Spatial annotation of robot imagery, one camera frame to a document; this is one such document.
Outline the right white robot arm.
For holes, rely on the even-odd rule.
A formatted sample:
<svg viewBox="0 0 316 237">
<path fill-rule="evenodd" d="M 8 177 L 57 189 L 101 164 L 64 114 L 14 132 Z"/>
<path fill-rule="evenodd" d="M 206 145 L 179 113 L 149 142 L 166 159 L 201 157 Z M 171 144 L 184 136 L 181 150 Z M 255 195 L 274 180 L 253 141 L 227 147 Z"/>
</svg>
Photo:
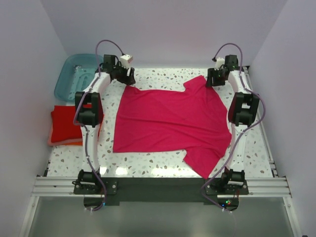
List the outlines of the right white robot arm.
<svg viewBox="0 0 316 237">
<path fill-rule="evenodd" d="M 251 91 L 246 75 L 238 65 L 237 56 L 214 57 L 212 61 L 215 66 L 208 69 L 206 86 L 224 86 L 228 82 L 234 92 L 227 113 L 232 132 L 231 148 L 220 181 L 221 191 L 231 194 L 237 186 L 245 183 L 244 153 L 247 133 L 248 128 L 255 123 L 260 99 Z"/>
</svg>

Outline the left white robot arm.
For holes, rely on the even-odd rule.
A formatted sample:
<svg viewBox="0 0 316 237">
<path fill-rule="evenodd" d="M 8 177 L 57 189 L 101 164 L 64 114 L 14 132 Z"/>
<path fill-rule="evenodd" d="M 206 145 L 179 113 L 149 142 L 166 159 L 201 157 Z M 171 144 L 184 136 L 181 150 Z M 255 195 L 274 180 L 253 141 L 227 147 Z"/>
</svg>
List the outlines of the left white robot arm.
<svg viewBox="0 0 316 237">
<path fill-rule="evenodd" d="M 99 174 L 98 136 L 104 118 L 101 94 L 113 80 L 125 85 L 135 84 L 134 68 L 131 67 L 133 56 L 121 57 L 104 55 L 103 63 L 98 65 L 95 76 L 87 88 L 75 93 L 74 125 L 80 126 L 82 134 L 83 162 L 79 176 L 91 175 L 85 182 L 85 188 L 92 194 L 102 189 Z"/>
</svg>

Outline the magenta t-shirt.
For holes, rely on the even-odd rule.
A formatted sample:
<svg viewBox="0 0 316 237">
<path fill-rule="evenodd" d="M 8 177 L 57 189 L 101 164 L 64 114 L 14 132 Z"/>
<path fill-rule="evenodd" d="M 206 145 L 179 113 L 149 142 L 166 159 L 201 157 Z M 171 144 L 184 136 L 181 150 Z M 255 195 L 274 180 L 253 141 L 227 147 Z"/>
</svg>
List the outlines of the magenta t-shirt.
<svg viewBox="0 0 316 237">
<path fill-rule="evenodd" d="M 115 123 L 115 153 L 185 150 L 184 162 L 208 178 L 225 155 L 232 135 L 227 108 L 206 80 L 184 83 L 184 91 L 125 88 Z"/>
</svg>

